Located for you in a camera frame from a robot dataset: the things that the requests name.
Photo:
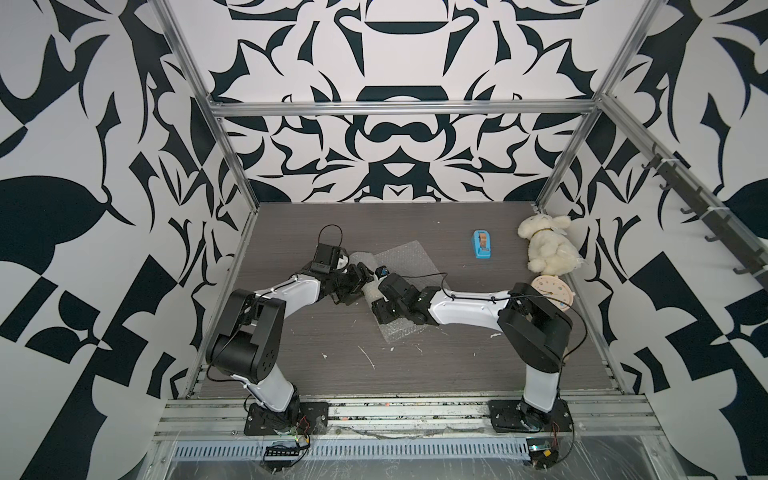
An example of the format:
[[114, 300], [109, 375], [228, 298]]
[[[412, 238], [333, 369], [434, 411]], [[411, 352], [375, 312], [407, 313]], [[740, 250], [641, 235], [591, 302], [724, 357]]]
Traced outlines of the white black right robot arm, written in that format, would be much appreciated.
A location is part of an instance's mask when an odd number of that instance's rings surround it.
[[531, 285], [465, 293], [443, 286], [419, 289], [389, 273], [367, 283], [363, 294], [381, 324], [402, 318], [416, 325], [468, 325], [503, 334], [525, 363], [523, 405], [542, 414], [553, 410], [573, 322]]

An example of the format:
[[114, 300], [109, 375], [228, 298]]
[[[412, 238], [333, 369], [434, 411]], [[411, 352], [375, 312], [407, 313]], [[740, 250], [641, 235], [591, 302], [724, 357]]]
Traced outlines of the clear bubble wrap sheet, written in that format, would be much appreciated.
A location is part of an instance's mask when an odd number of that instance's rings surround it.
[[363, 264], [374, 280], [364, 289], [365, 301], [387, 344], [436, 324], [428, 312], [429, 300], [440, 289], [442, 274], [419, 241], [379, 254], [354, 252], [350, 260]]

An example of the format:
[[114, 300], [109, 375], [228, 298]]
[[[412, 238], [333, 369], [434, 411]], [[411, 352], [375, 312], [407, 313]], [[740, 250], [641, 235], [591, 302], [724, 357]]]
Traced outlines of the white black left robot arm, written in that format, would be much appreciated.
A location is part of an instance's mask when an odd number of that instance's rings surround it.
[[289, 410], [296, 387], [277, 366], [284, 321], [325, 297], [355, 301], [374, 279], [363, 263], [334, 271], [303, 270], [260, 291], [233, 291], [217, 320], [205, 362], [238, 382], [272, 413]]

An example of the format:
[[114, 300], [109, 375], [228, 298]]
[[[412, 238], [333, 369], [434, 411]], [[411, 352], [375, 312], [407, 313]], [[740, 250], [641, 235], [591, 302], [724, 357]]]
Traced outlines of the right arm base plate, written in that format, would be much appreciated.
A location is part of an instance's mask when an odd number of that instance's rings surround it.
[[549, 412], [541, 411], [524, 400], [487, 402], [492, 428], [497, 433], [562, 433], [573, 430], [568, 404], [557, 397]]

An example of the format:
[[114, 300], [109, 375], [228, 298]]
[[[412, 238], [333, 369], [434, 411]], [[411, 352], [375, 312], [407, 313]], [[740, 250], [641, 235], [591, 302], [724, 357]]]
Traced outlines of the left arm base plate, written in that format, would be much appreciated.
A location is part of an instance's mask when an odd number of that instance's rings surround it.
[[245, 436], [324, 433], [328, 425], [330, 404], [327, 402], [293, 402], [284, 412], [273, 412], [256, 403], [248, 407]]

